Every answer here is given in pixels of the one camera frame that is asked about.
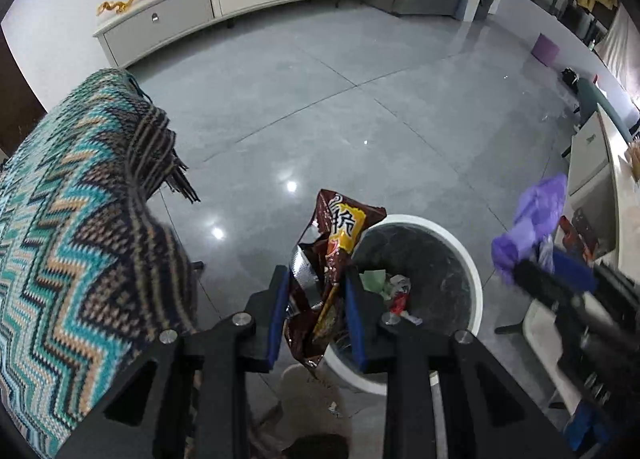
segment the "tile floor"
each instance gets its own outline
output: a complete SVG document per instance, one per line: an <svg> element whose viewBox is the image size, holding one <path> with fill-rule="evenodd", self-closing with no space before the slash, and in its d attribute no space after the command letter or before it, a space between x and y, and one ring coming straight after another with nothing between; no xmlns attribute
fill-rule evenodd
<svg viewBox="0 0 640 459"><path fill-rule="evenodd" d="M567 171L559 154L572 99L515 36L490 21L395 18L319 0L213 26L131 71L167 111L202 200L165 188L149 202L191 259L206 263L201 327L268 285L316 193L331 188L451 231L484 284L480 339L536 402L548 400L553 388L522 338L494 335L529 301L493 274L490 242L527 186ZM274 373L250 378L255 412L276 403L291 362L283 347ZM352 398L362 436L372 417L383 421L384 405Z"/></svg>

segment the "chair leg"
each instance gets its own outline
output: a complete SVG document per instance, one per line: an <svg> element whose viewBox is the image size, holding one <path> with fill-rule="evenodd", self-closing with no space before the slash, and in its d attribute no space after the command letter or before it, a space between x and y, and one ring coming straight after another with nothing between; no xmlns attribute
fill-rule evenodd
<svg viewBox="0 0 640 459"><path fill-rule="evenodd" d="M494 329L495 334L522 334L522 322L513 325L503 325Z"/></svg>

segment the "metal screw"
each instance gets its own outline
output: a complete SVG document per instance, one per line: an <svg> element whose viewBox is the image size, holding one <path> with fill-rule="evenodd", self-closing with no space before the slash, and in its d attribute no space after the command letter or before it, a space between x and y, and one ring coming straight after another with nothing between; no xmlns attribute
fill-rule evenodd
<svg viewBox="0 0 640 459"><path fill-rule="evenodd" d="M251 323L251 315L249 313L236 313L234 317L231 318L231 321L234 325L242 327L243 325Z"/></svg>
<svg viewBox="0 0 640 459"><path fill-rule="evenodd" d="M471 334L469 331L466 331L464 329L461 329L453 333L453 337L456 339L456 341L459 344L463 344L463 345L468 345L474 340L473 334Z"/></svg>
<svg viewBox="0 0 640 459"><path fill-rule="evenodd" d="M400 321L400 317L395 313L385 313L382 315L382 323L384 325L396 325Z"/></svg>
<svg viewBox="0 0 640 459"><path fill-rule="evenodd" d="M178 333L173 329L167 329L166 331L162 331L160 333L160 341L163 344L172 344L178 338Z"/></svg>

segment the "zigzag knit blanket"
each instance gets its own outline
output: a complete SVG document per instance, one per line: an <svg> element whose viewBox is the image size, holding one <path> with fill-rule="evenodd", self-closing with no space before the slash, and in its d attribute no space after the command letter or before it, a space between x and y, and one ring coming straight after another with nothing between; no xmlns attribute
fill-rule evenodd
<svg viewBox="0 0 640 459"><path fill-rule="evenodd" d="M166 328L193 330L190 262L146 200L198 200L165 113L102 70L0 173L0 394L44 458Z"/></svg>

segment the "brown snack wrapper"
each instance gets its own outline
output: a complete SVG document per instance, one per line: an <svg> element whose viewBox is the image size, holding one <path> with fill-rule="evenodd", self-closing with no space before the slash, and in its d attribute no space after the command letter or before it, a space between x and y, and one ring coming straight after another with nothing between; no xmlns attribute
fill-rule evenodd
<svg viewBox="0 0 640 459"><path fill-rule="evenodd" d="M340 279L353 249L363 231L385 217L384 208L359 203L332 190L318 192L314 215L298 243L317 271L322 301L313 309L300 284L291 280L289 294L299 312L285 328L291 353L308 367L318 364L334 334L344 326ZM318 237L311 244L300 243L312 226L318 229Z"/></svg>

